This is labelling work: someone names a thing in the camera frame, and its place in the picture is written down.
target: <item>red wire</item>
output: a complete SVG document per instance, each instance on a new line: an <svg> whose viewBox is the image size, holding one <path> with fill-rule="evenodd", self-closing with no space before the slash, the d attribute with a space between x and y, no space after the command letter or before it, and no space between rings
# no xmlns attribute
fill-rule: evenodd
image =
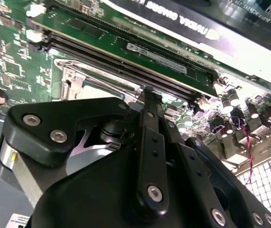
<svg viewBox="0 0 271 228"><path fill-rule="evenodd" d="M253 154L251 152L251 141L250 138L246 132L246 127L245 125L243 126L243 133L246 135L246 141L248 142L248 151L250 153L250 177L248 179L248 181L245 184L249 184L252 182L252 176L253 176Z"/></svg>

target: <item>memory stick label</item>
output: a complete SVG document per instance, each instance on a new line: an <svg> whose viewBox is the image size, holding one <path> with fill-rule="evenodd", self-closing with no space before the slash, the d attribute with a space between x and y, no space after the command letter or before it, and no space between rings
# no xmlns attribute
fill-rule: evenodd
<svg viewBox="0 0 271 228"><path fill-rule="evenodd" d="M164 66L170 67L171 69L174 69L178 72L181 72L183 74L187 74L187 68L185 66L178 64L174 61L171 61L167 58L164 58L160 55L157 55L155 53L152 53L150 51L147 51L147 50L145 50L135 44L128 43L126 48L127 48L127 50L134 51L134 52L140 53L143 56L149 57L149 58L155 60L156 62L158 62Z"/></svg>

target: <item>silver screw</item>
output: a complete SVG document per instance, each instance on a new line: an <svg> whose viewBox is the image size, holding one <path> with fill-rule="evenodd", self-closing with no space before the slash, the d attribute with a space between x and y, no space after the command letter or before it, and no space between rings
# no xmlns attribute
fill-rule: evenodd
<svg viewBox="0 0 271 228"><path fill-rule="evenodd" d="M35 115L25 115L23 118L22 118L23 122L26 124L26 125L29 125L29 126L37 126L40 124L40 119L38 116L35 116Z"/></svg>
<svg viewBox="0 0 271 228"><path fill-rule="evenodd" d="M155 115L151 112L147 112L147 115L149 115L150 117L154 117Z"/></svg>
<svg viewBox="0 0 271 228"><path fill-rule="evenodd" d="M268 214L264 214L264 216L266 217L267 221L271 224L271 216Z"/></svg>
<svg viewBox="0 0 271 228"><path fill-rule="evenodd" d="M126 106L123 105L123 104L119 104L118 106L119 106L121 109L124 109L124 110L127 109Z"/></svg>
<svg viewBox="0 0 271 228"><path fill-rule="evenodd" d="M168 125L169 125L170 127L174 127L174 123L173 123L173 122L168 121Z"/></svg>
<svg viewBox="0 0 271 228"><path fill-rule="evenodd" d="M194 144L196 144L197 146L201 146L201 143L198 140L195 140Z"/></svg>
<svg viewBox="0 0 271 228"><path fill-rule="evenodd" d="M262 220L262 218L261 218L256 212L253 212L253 217L254 217L255 221L256 221L259 225L263 225L263 220Z"/></svg>
<svg viewBox="0 0 271 228"><path fill-rule="evenodd" d="M223 214L222 214L219 210L213 208L213 209L212 209L212 216L213 216L214 220L215 220L220 226L222 226L222 227L225 226L225 223L226 223L226 222L225 222L225 217L223 216Z"/></svg>
<svg viewBox="0 0 271 228"><path fill-rule="evenodd" d="M154 186L154 185L150 185L148 188L147 188L147 192L148 192L148 195L150 196L150 198L155 201L155 202L161 202L162 200L162 192L161 190Z"/></svg>
<svg viewBox="0 0 271 228"><path fill-rule="evenodd" d="M61 130L51 131L50 138L57 143L64 143L68 139L66 133Z"/></svg>

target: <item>red and black wire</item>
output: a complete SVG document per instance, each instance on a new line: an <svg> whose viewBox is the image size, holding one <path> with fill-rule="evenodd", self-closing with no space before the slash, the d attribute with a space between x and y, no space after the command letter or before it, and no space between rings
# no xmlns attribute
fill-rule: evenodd
<svg viewBox="0 0 271 228"><path fill-rule="evenodd" d="M246 141L247 141L247 153L250 155L250 176L248 181L245 184L250 184L252 182L252 176L253 176L253 153L251 149L251 140L250 136L246 130L246 125L242 127L243 133L246 135Z"/></svg>

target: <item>white label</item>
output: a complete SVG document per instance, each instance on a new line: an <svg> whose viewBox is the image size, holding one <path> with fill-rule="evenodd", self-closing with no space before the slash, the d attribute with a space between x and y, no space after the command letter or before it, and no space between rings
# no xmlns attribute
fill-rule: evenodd
<svg viewBox="0 0 271 228"><path fill-rule="evenodd" d="M6 228L25 228L29 218L24 215L12 214Z"/></svg>
<svg viewBox="0 0 271 228"><path fill-rule="evenodd" d="M167 58L164 58L164 57L157 55L155 53L152 53L150 51L147 51L141 47L138 47L137 45L128 43L126 48L127 48L127 50L134 51L134 52L142 54L143 56L149 57L162 65L170 67L171 69L179 71L183 74L187 74L187 68L185 66L178 64L178 63L175 63Z"/></svg>
<svg viewBox="0 0 271 228"><path fill-rule="evenodd" d="M171 20L177 20L179 18L179 22L181 25L184 25L185 27L188 27L204 35L206 38L210 40L218 40L220 38L220 34L218 31L211 28L206 28L205 26L200 25L195 21L189 20L188 18L182 15L178 15L176 12L166 9L165 7L160 6L152 1L148 1L145 6L152 10L153 12L161 14L167 18L170 18Z"/></svg>

